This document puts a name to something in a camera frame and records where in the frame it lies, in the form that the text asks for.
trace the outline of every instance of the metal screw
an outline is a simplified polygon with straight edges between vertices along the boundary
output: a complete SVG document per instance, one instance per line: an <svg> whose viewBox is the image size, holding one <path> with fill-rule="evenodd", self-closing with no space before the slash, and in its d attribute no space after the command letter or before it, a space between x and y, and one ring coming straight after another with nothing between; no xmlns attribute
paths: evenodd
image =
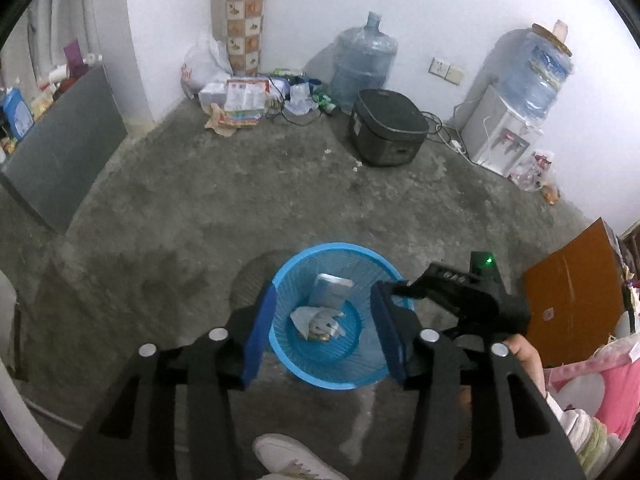
<svg viewBox="0 0 640 480"><path fill-rule="evenodd" d="M509 349L502 343L494 343L491 345L491 352L498 357L507 357Z"/></svg>
<svg viewBox="0 0 640 480"><path fill-rule="evenodd" d="M431 328L425 328L422 332L420 332L420 339L426 341L427 343L435 343L438 339L440 339L440 334L438 334L435 330L431 330Z"/></svg>
<svg viewBox="0 0 640 480"><path fill-rule="evenodd" d="M226 328L214 328L209 332L209 339L212 341L224 341L227 337L229 337L229 332L226 331Z"/></svg>
<svg viewBox="0 0 640 480"><path fill-rule="evenodd" d="M156 345L154 345L153 343L147 343L145 345L142 345L139 349L138 349L138 353L142 356L142 357L151 357L153 354L156 353L156 350L158 350L156 348Z"/></svg>

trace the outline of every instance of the white plastic bag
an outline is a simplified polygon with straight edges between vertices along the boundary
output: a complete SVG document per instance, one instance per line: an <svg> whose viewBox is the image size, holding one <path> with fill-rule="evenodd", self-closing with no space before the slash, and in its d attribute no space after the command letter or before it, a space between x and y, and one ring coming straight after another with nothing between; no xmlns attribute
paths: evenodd
<svg viewBox="0 0 640 480"><path fill-rule="evenodd" d="M193 99L207 84L224 82L231 78L231 73L225 44L204 32L184 56L182 89Z"/></svg>
<svg viewBox="0 0 640 480"><path fill-rule="evenodd" d="M309 83L293 85L289 91L291 99L285 101L284 107L292 114L302 116L318 108L318 103L311 99Z"/></svg>

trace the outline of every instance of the blue mesh wastebasket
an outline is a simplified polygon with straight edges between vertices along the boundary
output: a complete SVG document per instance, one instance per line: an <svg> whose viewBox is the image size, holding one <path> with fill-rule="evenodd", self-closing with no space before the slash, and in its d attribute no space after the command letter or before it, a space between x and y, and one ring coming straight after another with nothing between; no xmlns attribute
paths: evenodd
<svg viewBox="0 0 640 480"><path fill-rule="evenodd" d="M290 314L308 304L316 276L323 272L354 282L342 308L344 317L337 318L347 335L328 342L307 341ZM402 276L382 256L357 245L318 245L290 259L273 278L276 313L269 340L280 361L307 383L329 390L351 390L383 379L388 370L369 304L371 287L379 280ZM414 307L408 299L394 301Z"/></svg>

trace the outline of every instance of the bottle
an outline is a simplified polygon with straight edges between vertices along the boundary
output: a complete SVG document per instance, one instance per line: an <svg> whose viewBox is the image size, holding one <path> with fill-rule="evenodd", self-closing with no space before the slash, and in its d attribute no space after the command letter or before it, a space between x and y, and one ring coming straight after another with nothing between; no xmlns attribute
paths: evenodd
<svg viewBox="0 0 640 480"><path fill-rule="evenodd" d="M385 85L398 53L398 41L380 32L380 19L370 12L364 27L345 30L336 41L330 95L347 114L360 90Z"/></svg>
<svg viewBox="0 0 640 480"><path fill-rule="evenodd" d="M514 110L540 124L572 70L571 51L551 32L534 24L496 90Z"/></svg>
<svg viewBox="0 0 640 480"><path fill-rule="evenodd" d="M9 121L11 133L16 139L22 140L33 126L33 116L18 88L8 89L2 101L2 109Z"/></svg>

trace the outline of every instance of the wall outlet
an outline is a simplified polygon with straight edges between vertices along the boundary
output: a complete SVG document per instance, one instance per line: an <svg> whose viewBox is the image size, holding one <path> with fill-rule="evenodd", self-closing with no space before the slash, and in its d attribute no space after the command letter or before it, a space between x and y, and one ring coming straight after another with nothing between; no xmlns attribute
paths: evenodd
<svg viewBox="0 0 640 480"><path fill-rule="evenodd" d="M462 72L457 66L451 65L449 70L447 71L447 75L445 76L445 80L453 83L454 85L459 85L462 83L462 79L465 76L465 73Z"/></svg>
<svg viewBox="0 0 640 480"><path fill-rule="evenodd" d="M447 76L447 72L449 71L449 67L449 63L445 63L440 59L433 58L433 61L431 61L431 66L429 67L429 72L438 77L445 78Z"/></svg>

